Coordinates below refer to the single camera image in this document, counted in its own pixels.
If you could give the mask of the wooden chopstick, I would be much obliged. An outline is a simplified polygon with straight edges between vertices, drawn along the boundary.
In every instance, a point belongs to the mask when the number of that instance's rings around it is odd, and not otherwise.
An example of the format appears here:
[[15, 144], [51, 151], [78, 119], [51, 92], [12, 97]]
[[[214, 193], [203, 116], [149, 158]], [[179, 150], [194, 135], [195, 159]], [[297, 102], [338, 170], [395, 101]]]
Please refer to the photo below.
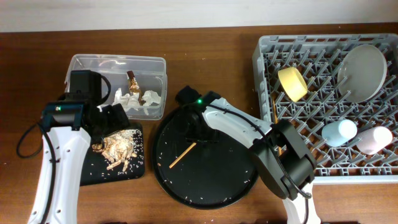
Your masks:
[[184, 150], [181, 155], [179, 155], [171, 165], [169, 165], [169, 169], [172, 169], [187, 153], [189, 153], [195, 146], [197, 145], [196, 142], [193, 142], [189, 147]]
[[[276, 110], [276, 106], [275, 106], [275, 97], [274, 95], [271, 95], [272, 97], [272, 109], [273, 109], [273, 114], [274, 114], [274, 123], [277, 124], [278, 123], [278, 119], [277, 119], [277, 110]], [[278, 147], [278, 154], [279, 156], [282, 155], [282, 148]]]

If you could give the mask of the white tissue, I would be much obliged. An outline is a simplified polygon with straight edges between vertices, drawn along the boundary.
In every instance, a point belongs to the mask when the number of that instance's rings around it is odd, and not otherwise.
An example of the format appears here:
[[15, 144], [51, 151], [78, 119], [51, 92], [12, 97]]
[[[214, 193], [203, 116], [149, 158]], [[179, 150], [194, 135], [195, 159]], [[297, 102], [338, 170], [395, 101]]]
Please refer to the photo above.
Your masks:
[[159, 105], [160, 102], [161, 97], [155, 91], [147, 90], [143, 96], [140, 93], [126, 93], [123, 95], [122, 89], [118, 88], [115, 92], [112, 105], [121, 104], [125, 112], [127, 112], [131, 108], [138, 111], [140, 106]]

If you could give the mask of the food scraps and rice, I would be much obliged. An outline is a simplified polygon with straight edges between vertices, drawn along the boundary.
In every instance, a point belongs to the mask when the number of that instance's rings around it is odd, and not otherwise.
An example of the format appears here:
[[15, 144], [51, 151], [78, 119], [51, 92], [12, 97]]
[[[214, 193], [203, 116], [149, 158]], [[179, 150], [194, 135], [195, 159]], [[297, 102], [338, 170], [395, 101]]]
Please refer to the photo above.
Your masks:
[[106, 170], [121, 168], [118, 174], [144, 167], [143, 133], [140, 129], [125, 129], [105, 137], [91, 149], [100, 153], [107, 164]]

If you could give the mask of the gold foil wrapper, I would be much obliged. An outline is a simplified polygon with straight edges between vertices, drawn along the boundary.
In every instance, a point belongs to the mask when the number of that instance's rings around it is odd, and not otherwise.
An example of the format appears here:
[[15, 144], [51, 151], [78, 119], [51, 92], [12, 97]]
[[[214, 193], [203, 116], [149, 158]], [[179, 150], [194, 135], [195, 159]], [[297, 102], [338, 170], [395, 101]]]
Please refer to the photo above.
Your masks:
[[141, 97], [142, 92], [136, 80], [136, 77], [132, 70], [127, 71], [128, 76], [128, 85], [129, 85], [129, 92], [130, 97], [127, 103], [128, 106], [140, 106], [141, 105]]

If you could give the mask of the yellow bowl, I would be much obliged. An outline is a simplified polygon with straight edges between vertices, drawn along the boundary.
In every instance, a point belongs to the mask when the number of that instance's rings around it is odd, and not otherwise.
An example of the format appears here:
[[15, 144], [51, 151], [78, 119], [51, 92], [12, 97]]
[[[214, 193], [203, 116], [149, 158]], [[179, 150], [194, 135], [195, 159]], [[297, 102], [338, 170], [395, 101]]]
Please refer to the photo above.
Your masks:
[[293, 102], [298, 102], [307, 94], [307, 84], [297, 68], [284, 68], [279, 70], [277, 75], [286, 95]]

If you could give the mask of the blue cup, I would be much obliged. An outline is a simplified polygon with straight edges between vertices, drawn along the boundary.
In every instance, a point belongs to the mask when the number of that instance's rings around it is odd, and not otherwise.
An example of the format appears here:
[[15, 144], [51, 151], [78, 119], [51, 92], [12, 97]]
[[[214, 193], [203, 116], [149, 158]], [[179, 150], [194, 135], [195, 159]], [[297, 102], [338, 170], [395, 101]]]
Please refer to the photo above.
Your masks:
[[339, 147], [353, 139], [358, 129], [355, 123], [349, 119], [342, 119], [326, 125], [322, 129], [322, 138], [331, 147]]

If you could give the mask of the grey plate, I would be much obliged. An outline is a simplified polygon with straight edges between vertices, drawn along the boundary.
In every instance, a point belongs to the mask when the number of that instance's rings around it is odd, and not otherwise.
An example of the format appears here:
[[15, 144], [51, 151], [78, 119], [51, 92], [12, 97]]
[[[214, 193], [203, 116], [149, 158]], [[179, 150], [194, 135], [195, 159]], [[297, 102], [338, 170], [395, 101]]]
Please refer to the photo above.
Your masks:
[[338, 90], [348, 95], [346, 100], [360, 103], [372, 98], [384, 84], [387, 62], [382, 52], [373, 45], [355, 47], [343, 59], [338, 72]]

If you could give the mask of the pink cup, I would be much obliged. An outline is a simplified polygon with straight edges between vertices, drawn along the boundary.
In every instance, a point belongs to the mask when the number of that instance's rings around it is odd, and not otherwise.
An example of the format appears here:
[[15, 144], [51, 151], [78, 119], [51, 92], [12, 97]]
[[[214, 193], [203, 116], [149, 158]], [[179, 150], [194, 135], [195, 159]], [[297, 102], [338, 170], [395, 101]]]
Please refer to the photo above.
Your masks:
[[393, 135], [384, 126], [377, 126], [358, 134], [360, 141], [357, 148], [367, 155], [373, 155], [385, 148], [393, 140]]

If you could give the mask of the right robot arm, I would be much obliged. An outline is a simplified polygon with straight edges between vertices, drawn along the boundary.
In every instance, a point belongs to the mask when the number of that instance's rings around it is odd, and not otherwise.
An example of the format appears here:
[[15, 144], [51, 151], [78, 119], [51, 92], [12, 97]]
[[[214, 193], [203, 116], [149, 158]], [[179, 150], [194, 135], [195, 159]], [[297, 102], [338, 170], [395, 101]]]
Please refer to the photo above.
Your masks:
[[257, 119], [233, 106], [219, 94], [199, 94], [190, 86], [175, 97], [182, 113], [178, 125], [191, 142], [215, 142], [225, 133], [249, 151], [266, 187], [282, 199], [288, 223], [320, 223], [313, 201], [317, 161], [293, 124]]

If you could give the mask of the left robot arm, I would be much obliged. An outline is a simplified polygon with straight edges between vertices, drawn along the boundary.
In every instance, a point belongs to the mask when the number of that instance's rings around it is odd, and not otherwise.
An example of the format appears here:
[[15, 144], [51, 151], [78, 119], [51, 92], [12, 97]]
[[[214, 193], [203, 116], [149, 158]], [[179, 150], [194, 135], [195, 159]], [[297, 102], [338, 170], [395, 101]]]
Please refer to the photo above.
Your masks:
[[81, 171], [93, 143], [129, 126], [120, 104], [99, 109], [108, 79], [91, 70], [73, 70], [62, 100], [48, 103], [38, 128], [43, 159], [29, 223], [76, 223]]

